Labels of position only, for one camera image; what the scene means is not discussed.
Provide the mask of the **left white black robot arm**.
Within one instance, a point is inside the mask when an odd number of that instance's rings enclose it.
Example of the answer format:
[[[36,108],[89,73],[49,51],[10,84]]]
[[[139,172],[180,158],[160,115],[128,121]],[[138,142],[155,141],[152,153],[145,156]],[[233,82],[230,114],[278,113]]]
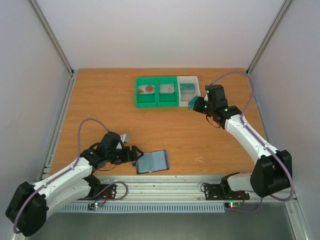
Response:
[[[62,170],[35,183],[21,183],[5,211],[13,223],[13,232],[29,237],[64,206],[97,199],[105,189],[94,176],[96,171],[107,163],[118,166],[136,162],[143,155],[137,146],[125,146],[122,136],[108,132]]]

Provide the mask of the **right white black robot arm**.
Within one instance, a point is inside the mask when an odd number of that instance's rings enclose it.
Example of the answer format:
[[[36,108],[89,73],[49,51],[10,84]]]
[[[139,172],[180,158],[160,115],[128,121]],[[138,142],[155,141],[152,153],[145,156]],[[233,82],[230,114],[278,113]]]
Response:
[[[229,105],[222,85],[208,85],[205,90],[206,96],[195,96],[188,107],[207,119],[212,118],[231,134],[254,163],[252,173],[237,172],[222,177],[221,194],[232,198],[238,191],[247,191],[264,198],[290,189],[288,198],[291,199],[294,194],[291,154],[271,145],[249,124],[238,107]]]

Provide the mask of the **blue leather card holder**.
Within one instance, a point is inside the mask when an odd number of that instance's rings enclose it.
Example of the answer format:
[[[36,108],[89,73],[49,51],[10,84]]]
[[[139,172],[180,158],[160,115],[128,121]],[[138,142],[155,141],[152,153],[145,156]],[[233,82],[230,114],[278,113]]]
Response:
[[[167,171],[170,169],[170,161],[168,152],[166,150],[158,150],[158,151],[152,151],[152,152],[145,152],[145,154],[151,154],[152,160],[153,160],[153,170],[149,173],[155,173],[155,172],[161,172],[161,171]]]

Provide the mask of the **teal VIP card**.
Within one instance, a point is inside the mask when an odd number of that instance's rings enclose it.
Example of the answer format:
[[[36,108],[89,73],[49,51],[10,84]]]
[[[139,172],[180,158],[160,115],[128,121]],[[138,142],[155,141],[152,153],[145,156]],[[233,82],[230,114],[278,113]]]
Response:
[[[197,99],[198,99],[198,96],[196,95],[196,96],[194,96],[194,97],[188,102],[187,107],[188,107],[188,110],[189,110],[189,111],[193,110]]]
[[[136,170],[138,174],[150,173],[154,169],[153,158],[151,154],[145,154],[138,159]]]

